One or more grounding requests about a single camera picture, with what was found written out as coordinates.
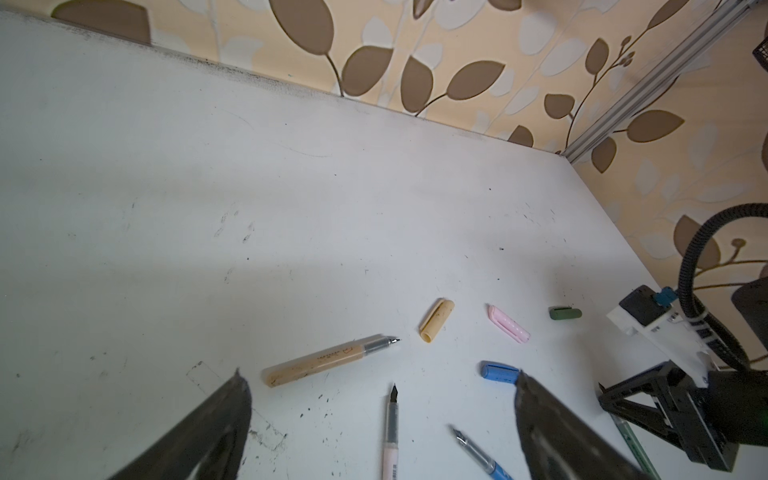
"pink pen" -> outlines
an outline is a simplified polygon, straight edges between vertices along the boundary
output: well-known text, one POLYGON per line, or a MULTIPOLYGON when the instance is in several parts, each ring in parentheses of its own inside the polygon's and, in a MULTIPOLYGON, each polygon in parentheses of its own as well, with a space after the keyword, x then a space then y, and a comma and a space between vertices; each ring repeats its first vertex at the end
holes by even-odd
POLYGON ((397 386, 392 386, 386 406, 382 480, 397 480, 397 386))
POLYGON ((502 329, 502 332, 520 343, 526 343, 531 338, 530 333, 526 332, 517 322, 493 305, 488 306, 488 318, 494 325, 502 329))

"pink pen cap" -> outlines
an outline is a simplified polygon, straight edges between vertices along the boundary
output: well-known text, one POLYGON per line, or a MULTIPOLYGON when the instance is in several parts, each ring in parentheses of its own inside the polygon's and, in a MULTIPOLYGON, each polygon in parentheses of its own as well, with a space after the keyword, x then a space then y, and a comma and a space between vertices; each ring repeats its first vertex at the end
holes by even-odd
POLYGON ((502 332, 517 340, 519 343, 526 343, 531 338, 530 333, 526 332, 517 322, 509 318, 506 313, 493 305, 488 305, 488 318, 494 325, 502 329, 502 332))

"black cable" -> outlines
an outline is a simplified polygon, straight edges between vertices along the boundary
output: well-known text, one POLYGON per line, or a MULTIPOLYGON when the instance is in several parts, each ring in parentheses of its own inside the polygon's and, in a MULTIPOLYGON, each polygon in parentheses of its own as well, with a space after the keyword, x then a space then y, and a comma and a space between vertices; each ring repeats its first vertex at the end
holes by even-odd
MULTIPOLYGON (((677 296, 680 308, 689 319, 695 319, 704 312, 704 305, 694 295, 694 275, 699 257, 707 242, 720 228, 734 220, 746 217, 768 218, 768 204, 744 204, 727 208, 714 214, 696 232, 685 250, 680 263, 680 276, 677 279, 677 296)), ((750 369, 750 361, 735 336, 711 313, 703 319, 690 322, 691 326, 704 339, 713 352, 728 366, 735 370, 750 369)))

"wallpaper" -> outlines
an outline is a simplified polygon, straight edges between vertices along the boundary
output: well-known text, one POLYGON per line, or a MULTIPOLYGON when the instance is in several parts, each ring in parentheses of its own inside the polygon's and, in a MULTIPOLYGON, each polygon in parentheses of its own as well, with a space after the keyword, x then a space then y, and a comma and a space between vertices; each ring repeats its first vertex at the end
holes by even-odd
MULTIPOLYGON (((682 254, 709 217, 768 202, 768 71, 752 56, 765 37, 763 3, 575 167, 662 285, 677 284, 682 254)), ((725 226, 698 266, 695 293, 751 359, 765 355, 730 296, 768 276, 768 220, 725 226)))
POLYGON ((563 150, 720 4, 0 2, 551 152, 563 150))

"green pen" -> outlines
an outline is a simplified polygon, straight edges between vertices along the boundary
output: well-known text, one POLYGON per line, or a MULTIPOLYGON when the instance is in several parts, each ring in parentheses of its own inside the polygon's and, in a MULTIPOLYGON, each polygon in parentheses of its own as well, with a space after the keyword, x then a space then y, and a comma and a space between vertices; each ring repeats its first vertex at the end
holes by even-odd
MULTIPOLYGON (((605 390, 605 388, 600 385, 600 390, 605 390)), ((634 436, 634 432, 632 432, 632 428, 629 426, 629 422, 622 419, 621 417, 617 417, 612 413, 609 413, 608 415, 611 416, 611 419, 616 424, 616 428, 619 429, 621 437, 627 443, 627 447, 629 447, 629 449, 632 451, 634 459, 637 460, 637 463, 640 465, 640 468, 643 470, 643 472, 648 474, 654 480, 661 480, 659 472, 657 472, 654 468, 654 464, 650 463, 650 458, 648 458, 645 450, 643 450, 643 446, 640 445, 640 441, 637 440, 636 436, 634 436)))

